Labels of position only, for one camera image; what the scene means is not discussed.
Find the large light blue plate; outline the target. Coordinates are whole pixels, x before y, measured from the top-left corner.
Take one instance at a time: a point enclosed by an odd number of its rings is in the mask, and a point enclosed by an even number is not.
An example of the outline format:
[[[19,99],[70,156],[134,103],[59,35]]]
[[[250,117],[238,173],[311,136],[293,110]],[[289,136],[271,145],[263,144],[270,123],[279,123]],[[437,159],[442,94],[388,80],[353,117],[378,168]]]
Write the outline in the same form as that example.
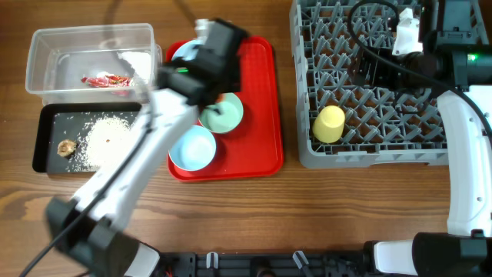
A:
[[[185,61],[194,60],[198,53],[198,49],[201,46],[202,42],[197,39],[186,42],[175,51],[171,59],[175,60],[177,58],[181,58]]]

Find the green bowl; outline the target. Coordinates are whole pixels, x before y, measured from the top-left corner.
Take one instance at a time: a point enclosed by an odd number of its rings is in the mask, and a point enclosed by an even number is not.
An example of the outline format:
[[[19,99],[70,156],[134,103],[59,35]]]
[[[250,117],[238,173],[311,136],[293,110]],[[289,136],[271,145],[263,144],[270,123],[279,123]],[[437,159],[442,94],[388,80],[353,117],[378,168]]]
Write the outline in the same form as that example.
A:
[[[207,106],[198,120],[209,131],[224,134],[238,127],[243,115],[244,107],[241,100],[230,92],[222,94],[218,102]]]

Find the yellow plastic cup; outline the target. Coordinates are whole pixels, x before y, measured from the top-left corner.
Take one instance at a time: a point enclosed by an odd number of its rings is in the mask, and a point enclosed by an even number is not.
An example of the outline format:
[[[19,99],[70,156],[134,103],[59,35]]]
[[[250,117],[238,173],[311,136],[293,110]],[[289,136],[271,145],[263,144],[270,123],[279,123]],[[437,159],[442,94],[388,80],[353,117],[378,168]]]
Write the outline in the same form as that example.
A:
[[[336,105],[324,107],[313,124],[314,137],[324,143],[338,141],[343,133],[345,123],[344,111]]]

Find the white tissue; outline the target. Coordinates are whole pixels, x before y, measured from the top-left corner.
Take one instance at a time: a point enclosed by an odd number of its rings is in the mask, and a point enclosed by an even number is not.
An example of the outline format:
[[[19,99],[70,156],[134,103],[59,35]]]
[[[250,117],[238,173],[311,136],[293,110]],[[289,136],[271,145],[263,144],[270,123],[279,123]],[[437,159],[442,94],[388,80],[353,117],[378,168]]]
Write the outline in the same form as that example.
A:
[[[129,86],[150,85],[152,81],[151,55],[149,52],[117,52],[116,75],[129,78]]]

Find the small light blue bowl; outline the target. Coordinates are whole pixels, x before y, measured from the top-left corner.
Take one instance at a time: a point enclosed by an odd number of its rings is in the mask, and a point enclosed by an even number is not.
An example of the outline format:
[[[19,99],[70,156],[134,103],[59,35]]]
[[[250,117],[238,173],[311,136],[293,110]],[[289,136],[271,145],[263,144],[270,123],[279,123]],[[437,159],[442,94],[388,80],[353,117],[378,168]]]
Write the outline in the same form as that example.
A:
[[[194,172],[207,167],[215,157],[217,145],[206,128],[193,125],[169,150],[169,158],[178,168]]]

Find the red wrapper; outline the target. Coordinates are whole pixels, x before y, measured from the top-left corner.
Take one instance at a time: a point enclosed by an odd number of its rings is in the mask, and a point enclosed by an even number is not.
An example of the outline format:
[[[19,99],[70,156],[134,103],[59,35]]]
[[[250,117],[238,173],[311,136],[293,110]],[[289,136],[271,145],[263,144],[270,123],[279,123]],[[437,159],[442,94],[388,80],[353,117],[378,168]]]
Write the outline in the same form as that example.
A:
[[[93,88],[124,88],[129,87],[131,78],[120,75],[103,75],[102,77],[84,77],[81,82]]]

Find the white rice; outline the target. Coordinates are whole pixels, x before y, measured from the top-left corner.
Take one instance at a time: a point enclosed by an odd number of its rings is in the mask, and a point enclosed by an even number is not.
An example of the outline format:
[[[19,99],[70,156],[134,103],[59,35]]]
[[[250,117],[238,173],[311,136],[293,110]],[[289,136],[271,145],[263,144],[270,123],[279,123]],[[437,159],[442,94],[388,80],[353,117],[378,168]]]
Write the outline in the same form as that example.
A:
[[[132,125],[118,118],[106,118],[96,122],[88,134],[85,150],[87,162],[97,171],[103,165],[114,165],[123,156],[123,150],[131,142]]]

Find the brown food scrap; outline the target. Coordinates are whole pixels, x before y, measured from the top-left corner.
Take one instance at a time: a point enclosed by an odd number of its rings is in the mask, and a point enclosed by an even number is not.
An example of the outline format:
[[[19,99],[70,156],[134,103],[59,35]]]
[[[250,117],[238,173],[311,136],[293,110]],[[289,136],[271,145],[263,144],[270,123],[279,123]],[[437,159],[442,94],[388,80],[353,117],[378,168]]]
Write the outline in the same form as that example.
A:
[[[76,151],[78,143],[70,139],[65,139],[58,144],[57,154],[62,158],[70,158]]]

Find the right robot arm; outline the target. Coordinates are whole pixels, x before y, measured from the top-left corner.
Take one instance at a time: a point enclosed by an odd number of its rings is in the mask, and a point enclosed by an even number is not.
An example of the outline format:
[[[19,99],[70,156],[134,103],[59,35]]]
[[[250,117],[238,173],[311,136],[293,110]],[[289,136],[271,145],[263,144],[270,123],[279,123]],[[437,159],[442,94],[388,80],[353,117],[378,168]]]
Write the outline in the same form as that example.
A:
[[[446,133],[450,209],[445,233],[420,232],[411,240],[368,242],[373,274],[489,276],[491,274],[491,47],[478,31],[479,7],[470,1],[425,1],[418,40],[397,33],[392,49],[360,45],[351,81],[408,93],[430,89]]]

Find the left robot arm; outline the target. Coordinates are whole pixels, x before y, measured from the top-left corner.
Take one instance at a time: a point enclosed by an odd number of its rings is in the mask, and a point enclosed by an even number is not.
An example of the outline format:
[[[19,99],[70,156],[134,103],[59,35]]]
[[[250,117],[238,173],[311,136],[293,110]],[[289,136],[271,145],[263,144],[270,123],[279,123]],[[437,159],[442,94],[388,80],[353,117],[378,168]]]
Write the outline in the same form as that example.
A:
[[[160,253],[126,235],[133,209],[168,151],[229,88],[248,33],[225,20],[208,27],[196,56],[160,67],[155,87],[131,129],[123,157],[102,166],[73,196],[53,198],[45,209],[55,248],[93,276],[151,276]]]

